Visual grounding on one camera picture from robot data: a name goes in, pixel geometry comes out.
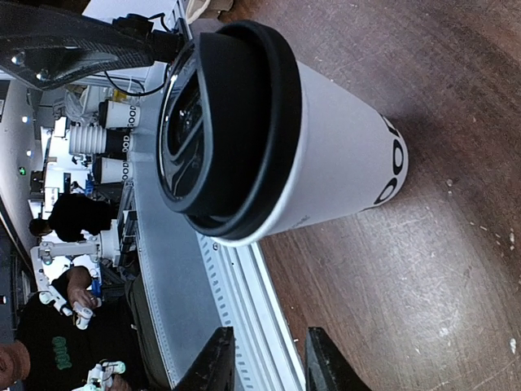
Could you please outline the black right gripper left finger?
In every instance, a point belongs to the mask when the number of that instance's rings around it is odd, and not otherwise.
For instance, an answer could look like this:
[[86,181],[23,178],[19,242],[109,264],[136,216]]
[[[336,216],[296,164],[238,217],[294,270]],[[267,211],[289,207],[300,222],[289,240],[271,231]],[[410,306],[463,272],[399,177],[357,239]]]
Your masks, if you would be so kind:
[[174,391],[234,391],[233,327],[218,327]]

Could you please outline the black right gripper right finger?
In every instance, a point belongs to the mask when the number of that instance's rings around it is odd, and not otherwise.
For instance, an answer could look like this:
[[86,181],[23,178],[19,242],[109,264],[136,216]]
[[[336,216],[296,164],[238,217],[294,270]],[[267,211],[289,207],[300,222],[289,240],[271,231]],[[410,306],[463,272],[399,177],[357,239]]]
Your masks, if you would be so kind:
[[305,339],[305,386],[312,391],[371,391],[322,327],[309,327]]

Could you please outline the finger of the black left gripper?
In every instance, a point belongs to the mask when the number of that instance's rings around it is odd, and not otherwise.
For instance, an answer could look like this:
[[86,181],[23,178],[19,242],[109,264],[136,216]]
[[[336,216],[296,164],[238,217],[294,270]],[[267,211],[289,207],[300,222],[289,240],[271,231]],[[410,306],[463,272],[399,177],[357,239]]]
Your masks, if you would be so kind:
[[1,71],[36,90],[154,62],[146,33],[51,7],[1,5]]

